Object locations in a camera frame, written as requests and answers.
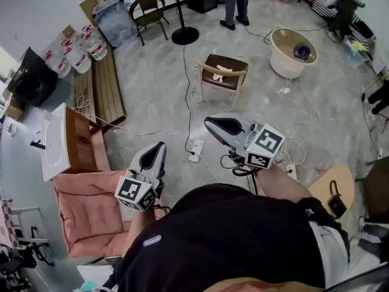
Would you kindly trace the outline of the light wooden oval table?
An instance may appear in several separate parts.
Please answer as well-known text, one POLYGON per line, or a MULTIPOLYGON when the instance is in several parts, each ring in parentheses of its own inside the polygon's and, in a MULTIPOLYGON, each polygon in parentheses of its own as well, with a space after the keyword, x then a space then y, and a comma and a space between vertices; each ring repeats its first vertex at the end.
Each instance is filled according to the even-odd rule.
POLYGON ((337 164, 330 167, 315 183, 309 187, 312 196, 318 199, 323 207, 338 221, 342 220, 350 209, 355 197, 354 178, 349 167, 345 164, 337 164), (330 198, 329 184, 332 180, 337 182, 337 188, 342 195, 341 199, 347 207, 345 214, 337 219, 330 210, 327 202, 330 198))

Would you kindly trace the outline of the black corded telephone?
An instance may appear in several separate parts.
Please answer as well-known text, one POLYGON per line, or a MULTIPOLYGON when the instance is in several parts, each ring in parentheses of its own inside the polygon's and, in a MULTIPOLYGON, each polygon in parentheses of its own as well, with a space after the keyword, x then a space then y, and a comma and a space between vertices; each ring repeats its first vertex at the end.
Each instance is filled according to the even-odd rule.
POLYGON ((330 192, 330 198, 327 204, 330 210, 332 211, 332 213, 334 214, 334 216, 337 219, 339 219, 345 214, 347 207, 341 199, 342 195, 338 191, 337 182, 335 180, 332 180, 330 182, 329 192, 330 192))

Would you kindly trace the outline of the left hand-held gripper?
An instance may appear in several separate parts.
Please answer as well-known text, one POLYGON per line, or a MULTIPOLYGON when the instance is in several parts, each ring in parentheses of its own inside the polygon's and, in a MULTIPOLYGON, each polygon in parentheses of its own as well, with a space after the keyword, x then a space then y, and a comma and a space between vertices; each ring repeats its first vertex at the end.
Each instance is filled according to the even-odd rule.
POLYGON ((167 147, 164 142, 148 145, 138 151, 129 170, 121 176, 114 196, 125 206, 141 212, 152 208, 160 198, 164 182, 167 147), (154 179, 140 172, 147 171, 154 179))

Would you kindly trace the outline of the white plush toy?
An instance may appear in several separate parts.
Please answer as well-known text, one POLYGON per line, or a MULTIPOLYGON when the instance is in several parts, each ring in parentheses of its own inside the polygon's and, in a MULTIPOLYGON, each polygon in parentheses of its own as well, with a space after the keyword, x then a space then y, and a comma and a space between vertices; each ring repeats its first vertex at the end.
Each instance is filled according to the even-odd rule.
MULTIPOLYGON (((225 68, 225 67, 223 67, 223 66, 221 66, 221 65, 217 65, 216 66, 216 69, 219 69, 219 70, 221 70, 221 71, 227 71, 227 72, 232 72, 233 70, 232 69, 227 69, 227 68, 225 68)), ((213 74, 213 77, 212 77, 212 79, 214 80, 214 81, 217 81, 217 82, 219 82, 219 83, 222 83, 223 82, 223 75, 219 75, 219 74, 213 74)))

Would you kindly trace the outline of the large clear water jug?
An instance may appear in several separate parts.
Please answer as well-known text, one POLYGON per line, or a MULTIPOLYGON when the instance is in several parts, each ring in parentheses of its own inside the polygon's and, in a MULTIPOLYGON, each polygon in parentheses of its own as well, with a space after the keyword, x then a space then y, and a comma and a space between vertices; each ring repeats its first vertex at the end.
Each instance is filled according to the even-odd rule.
POLYGON ((59 79, 65 78, 71 71, 72 66, 65 56, 65 47, 68 40, 63 40, 59 46, 51 46, 44 54, 46 65, 54 71, 59 79))
POLYGON ((80 39, 72 35, 61 44, 64 47, 64 56, 69 64, 79 73, 85 74, 91 68, 91 60, 84 50, 80 39))
POLYGON ((106 57, 108 53, 106 41, 91 24, 82 28, 81 40, 94 60, 100 61, 106 57))

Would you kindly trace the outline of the beige round tub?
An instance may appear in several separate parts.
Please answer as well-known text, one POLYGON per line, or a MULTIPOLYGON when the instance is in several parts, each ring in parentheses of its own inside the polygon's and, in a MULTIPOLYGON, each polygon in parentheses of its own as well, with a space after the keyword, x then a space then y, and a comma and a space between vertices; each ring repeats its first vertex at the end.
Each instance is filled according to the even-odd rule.
POLYGON ((299 32, 279 27, 270 34, 270 65, 278 75, 291 80, 298 78, 304 68, 315 64, 317 59, 316 47, 299 32), (306 61, 294 57, 293 50, 298 43, 306 43, 311 50, 306 61))

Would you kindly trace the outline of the dark wicker chair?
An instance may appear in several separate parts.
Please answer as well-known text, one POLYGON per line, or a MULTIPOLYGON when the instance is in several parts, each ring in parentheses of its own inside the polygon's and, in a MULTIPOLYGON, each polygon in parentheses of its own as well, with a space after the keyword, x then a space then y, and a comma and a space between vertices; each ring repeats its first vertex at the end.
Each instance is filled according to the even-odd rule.
POLYGON ((165 10, 165 0, 134 0, 131 6, 129 7, 129 16, 136 25, 137 34, 140 38, 142 45, 144 46, 144 40, 142 34, 140 33, 141 29, 147 30, 147 25, 158 24, 161 26, 164 33, 164 37, 168 40, 162 19, 169 25, 170 23, 164 17, 165 10), (135 9, 139 7, 142 14, 138 17, 134 16, 135 9))

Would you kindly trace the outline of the black floor fan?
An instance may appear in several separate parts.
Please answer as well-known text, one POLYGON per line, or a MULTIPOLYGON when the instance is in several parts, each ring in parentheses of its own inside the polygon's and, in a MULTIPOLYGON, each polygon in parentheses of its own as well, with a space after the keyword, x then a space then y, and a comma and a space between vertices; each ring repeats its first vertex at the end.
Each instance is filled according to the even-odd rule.
POLYGON ((180 0, 175 0, 175 1, 176 1, 181 27, 173 32, 171 39, 173 43, 181 46, 185 46, 194 43, 195 41, 198 40, 199 31, 194 27, 187 27, 185 25, 183 15, 182 15, 181 2, 180 0))

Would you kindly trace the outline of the wooden vanity white sink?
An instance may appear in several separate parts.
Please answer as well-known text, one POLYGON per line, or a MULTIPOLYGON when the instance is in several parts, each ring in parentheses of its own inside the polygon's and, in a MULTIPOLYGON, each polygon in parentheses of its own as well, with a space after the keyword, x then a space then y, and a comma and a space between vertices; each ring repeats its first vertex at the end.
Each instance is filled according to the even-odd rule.
POLYGON ((43 180, 61 173, 110 171, 102 127, 61 104, 45 112, 40 128, 43 180))

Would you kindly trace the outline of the flattened cardboard sheet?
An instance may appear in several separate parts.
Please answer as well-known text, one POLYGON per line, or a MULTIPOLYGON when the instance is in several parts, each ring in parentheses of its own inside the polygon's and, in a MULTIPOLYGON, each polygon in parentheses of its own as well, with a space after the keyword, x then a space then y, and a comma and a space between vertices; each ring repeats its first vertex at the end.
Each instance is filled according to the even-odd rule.
POLYGON ((84 12, 84 14, 86 15, 86 17, 88 18, 88 20, 91 22, 91 24, 93 26, 97 25, 93 19, 93 16, 92 16, 93 9, 96 5, 98 5, 104 1, 106 1, 106 0, 85 0, 80 4, 82 11, 84 12))

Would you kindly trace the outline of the black washing machine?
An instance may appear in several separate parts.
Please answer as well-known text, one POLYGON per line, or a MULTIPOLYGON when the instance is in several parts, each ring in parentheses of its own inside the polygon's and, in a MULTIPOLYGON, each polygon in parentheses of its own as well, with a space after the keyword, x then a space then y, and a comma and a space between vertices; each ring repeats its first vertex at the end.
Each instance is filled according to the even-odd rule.
POLYGON ((6 89, 26 104, 39 107, 53 93, 58 75, 28 47, 20 58, 6 89))

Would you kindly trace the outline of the wooden slat bench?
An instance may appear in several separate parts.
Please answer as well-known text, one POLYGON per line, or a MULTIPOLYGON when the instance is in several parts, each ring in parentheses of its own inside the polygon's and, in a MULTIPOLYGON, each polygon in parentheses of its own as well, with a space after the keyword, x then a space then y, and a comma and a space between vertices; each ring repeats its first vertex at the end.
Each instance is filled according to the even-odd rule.
POLYGON ((101 126, 103 131, 126 119, 111 46, 107 47, 107 55, 102 60, 93 61, 86 73, 75 76, 74 88, 75 110, 101 126))

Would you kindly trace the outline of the person's right forearm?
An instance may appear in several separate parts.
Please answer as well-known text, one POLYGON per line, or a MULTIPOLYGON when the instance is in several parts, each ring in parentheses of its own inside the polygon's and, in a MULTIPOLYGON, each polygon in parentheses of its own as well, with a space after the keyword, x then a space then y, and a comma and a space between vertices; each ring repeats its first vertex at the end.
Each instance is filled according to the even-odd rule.
POLYGON ((255 173, 255 182, 266 196, 279 200, 298 203, 303 198, 311 198, 309 190, 291 178, 279 166, 273 164, 270 169, 261 169, 255 173))

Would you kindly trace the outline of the person's black t-shirt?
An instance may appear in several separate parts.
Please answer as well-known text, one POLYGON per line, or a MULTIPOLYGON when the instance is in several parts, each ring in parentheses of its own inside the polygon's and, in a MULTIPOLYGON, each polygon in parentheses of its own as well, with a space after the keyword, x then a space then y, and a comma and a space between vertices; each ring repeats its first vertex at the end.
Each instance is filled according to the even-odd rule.
POLYGON ((294 203, 211 184, 149 224, 112 282, 118 292, 203 292, 243 277, 327 288, 348 263, 348 234, 318 199, 294 203))

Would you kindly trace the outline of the plastic-wrapped bundle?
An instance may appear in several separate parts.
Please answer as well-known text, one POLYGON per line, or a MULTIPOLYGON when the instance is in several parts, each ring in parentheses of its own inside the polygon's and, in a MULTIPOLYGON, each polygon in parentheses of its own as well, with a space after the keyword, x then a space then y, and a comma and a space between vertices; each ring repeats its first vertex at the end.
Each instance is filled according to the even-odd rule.
POLYGON ((111 47, 137 38, 138 31, 131 19, 125 0, 105 0, 97 4, 92 17, 111 47))

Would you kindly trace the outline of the clear storage box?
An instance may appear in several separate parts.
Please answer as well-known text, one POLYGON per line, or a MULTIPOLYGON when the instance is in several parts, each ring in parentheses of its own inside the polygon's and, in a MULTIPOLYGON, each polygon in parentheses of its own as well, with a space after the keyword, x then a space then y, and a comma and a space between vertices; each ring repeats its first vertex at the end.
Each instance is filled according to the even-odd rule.
POLYGON ((370 61, 366 47, 357 38, 345 35, 342 47, 346 53, 346 62, 349 67, 357 69, 370 61))

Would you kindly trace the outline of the pink cushioned armchair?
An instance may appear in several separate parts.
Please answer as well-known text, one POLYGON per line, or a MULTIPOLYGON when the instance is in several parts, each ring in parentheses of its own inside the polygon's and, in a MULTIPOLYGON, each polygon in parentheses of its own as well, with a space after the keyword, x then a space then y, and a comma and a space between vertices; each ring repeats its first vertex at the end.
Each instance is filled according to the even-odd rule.
POLYGON ((114 193, 125 171, 54 177, 67 253, 73 258, 122 256, 132 221, 123 221, 114 193))

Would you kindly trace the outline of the brown seat wooden chair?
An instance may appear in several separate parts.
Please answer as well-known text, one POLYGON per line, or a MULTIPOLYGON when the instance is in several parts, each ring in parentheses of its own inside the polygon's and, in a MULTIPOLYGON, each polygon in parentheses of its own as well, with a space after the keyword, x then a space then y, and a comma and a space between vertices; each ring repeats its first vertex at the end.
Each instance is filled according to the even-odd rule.
POLYGON ((249 64, 235 58, 225 57, 218 54, 209 54, 205 61, 196 59, 198 68, 198 82, 200 87, 201 100, 205 101, 204 84, 220 90, 225 90, 234 94, 231 111, 236 107, 244 80, 247 77, 249 64), (216 69, 221 65, 232 72, 216 69), (223 75, 223 82, 219 83, 212 79, 213 74, 223 75))

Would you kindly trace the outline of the person's left forearm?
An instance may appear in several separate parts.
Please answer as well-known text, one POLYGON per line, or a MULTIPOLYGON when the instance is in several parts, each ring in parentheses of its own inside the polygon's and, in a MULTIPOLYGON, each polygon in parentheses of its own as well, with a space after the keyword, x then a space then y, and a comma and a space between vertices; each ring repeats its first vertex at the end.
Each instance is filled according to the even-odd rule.
POLYGON ((139 234, 151 223, 156 220, 154 209, 148 209, 144 212, 136 211, 128 231, 123 250, 122 257, 126 255, 134 240, 139 234))

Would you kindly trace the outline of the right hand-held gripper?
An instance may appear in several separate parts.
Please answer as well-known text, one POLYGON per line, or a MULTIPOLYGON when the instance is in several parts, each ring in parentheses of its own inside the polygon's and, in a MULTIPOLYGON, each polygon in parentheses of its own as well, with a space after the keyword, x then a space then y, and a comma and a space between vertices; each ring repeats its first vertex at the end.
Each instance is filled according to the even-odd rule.
POLYGON ((270 169, 285 140, 270 125, 246 121, 237 113, 208 116, 204 125, 222 145, 231 147, 231 160, 241 166, 270 169))

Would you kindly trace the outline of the purple round container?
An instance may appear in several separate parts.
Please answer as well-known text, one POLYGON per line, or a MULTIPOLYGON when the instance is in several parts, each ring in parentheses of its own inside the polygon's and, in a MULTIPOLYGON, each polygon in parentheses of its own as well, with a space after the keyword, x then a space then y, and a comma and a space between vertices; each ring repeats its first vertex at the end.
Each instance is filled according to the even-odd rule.
POLYGON ((298 43, 294 47, 293 52, 294 52, 294 57, 304 61, 306 61, 311 55, 311 50, 306 43, 298 43))

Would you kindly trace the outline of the black faucet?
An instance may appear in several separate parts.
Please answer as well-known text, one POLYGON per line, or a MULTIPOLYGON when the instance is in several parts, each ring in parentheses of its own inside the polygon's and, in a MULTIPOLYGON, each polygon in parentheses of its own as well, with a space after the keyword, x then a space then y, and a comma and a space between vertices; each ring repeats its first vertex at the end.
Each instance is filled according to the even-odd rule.
POLYGON ((35 133, 33 139, 30 141, 30 146, 35 147, 35 148, 39 148, 40 150, 45 150, 46 146, 41 143, 41 139, 36 140, 35 139, 36 136, 41 136, 41 130, 39 130, 35 133))

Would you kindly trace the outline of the black white striped couch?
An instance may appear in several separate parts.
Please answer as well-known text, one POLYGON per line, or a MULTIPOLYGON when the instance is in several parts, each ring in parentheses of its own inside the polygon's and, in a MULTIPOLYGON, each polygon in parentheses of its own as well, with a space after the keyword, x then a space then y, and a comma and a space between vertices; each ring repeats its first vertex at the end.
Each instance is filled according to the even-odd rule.
MULTIPOLYGON (((326 0, 312 0, 311 9, 330 24, 336 16, 337 10, 335 8, 329 9, 325 7, 325 1, 326 0)), ((361 42, 376 40, 376 35, 356 13, 353 15, 353 19, 348 28, 343 30, 343 34, 356 37, 361 42)))

